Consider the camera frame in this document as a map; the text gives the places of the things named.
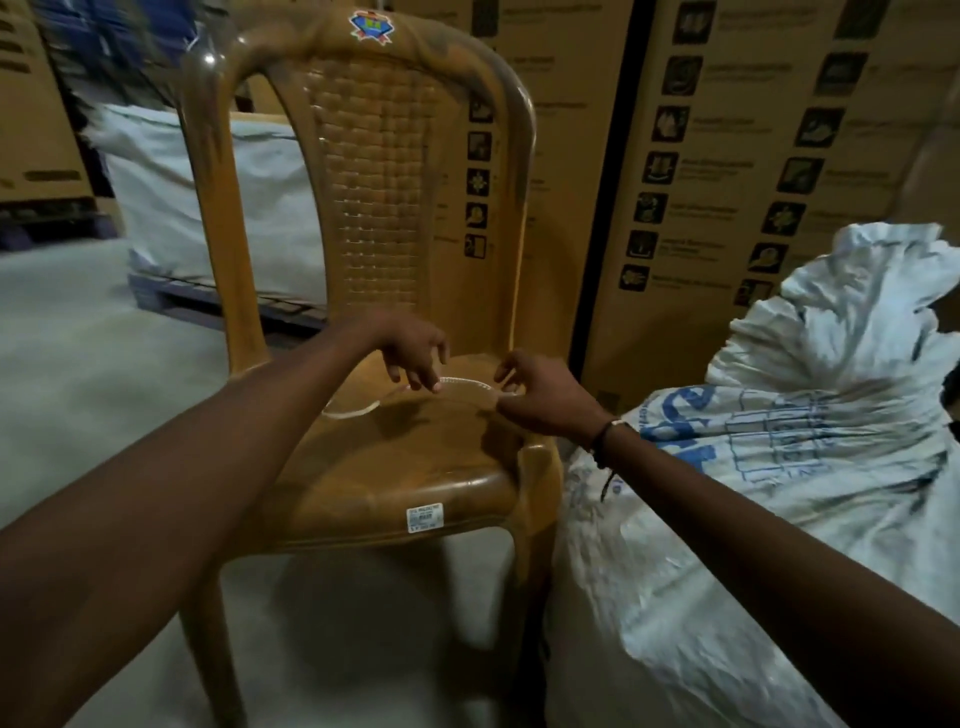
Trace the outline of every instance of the plastic chair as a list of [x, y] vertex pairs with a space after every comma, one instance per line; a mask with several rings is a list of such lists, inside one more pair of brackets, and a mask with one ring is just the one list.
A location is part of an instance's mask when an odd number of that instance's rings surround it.
[[[551, 439], [493, 411], [496, 361], [512, 346], [528, 173], [530, 98], [507, 63], [445, 25], [338, 5], [260, 10], [206, 30], [185, 54], [180, 119], [220, 293], [231, 376], [270, 356], [257, 311], [229, 109], [238, 84], [264, 74], [303, 151], [324, 236], [331, 317], [404, 306], [430, 317], [429, 254], [446, 131], [441, 93], [492, 109], [505, 150], [497, 210], [495, 303], [483, 351], [454, 356], [446, 394], [394, 393], [375, 357], [330, 405], [383, 399], [369, 414], [318, 418], [276, 484], [210, 566], [180, 618], [220, 726], [246, 723], [230, 657], [221, 565], [247, 554], [400, 543], [490, 525], [509, 530], [515, 562], [501, 616], [503, 674], [516, 669], [529, 604], [545, 586], [562, 468]], [[476, 340], [476, 332], [471, 340]], [[410, 509], [440, 503], [443, 526], [411, 532]]]

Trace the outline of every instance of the price label sticker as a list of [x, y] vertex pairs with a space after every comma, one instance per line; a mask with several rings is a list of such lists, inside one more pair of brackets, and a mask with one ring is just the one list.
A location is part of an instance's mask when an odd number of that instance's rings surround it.
[[420, 533], [443, 527], [444, 505], [442, 503], [407, 508], [407, 533]]

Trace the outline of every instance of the chair logo sticker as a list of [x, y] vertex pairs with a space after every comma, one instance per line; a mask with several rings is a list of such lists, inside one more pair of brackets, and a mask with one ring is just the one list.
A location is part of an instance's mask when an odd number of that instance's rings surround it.
[[371, 38], [380, 45], [391, 42], [390, 33], [396, 29], [387, 15], [374, 11], [354, 11], [350, 24], [353, 26], [351, 35], [357, 40]]

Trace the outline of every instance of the white plastic bag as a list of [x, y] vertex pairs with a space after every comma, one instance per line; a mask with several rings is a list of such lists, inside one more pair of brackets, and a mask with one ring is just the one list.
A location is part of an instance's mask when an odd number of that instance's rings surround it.
[[[257, 291], [326, 303], [320, 223], [293, 129], [233, 121], [230, 131]], [[101, 105], [84, 133], [107, 161], [140, 272], [212, 276], [177, 115]]]
[[[960, 620], [960, 446], [940, 404], [960, 280], [940, 227], [838, 232], [831, 255], [731, 324], [708, 383], [624, 419], [661, 449]], [[548, 613], [551, 728], [840, 726], [633, 491], [582, 454]]]

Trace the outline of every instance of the grey floor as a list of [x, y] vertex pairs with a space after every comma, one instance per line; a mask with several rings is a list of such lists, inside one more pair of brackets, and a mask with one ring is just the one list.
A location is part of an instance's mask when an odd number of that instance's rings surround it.
[[[0, 255], [0, 523], [224, 381], [221, 333], [136, 309], [123, 241]], [[509, 536], [258, 557], [224, 590], [251, 725], [516, 725], [488, 697]], [[71, 728], [210, 726], [176, 621]]]

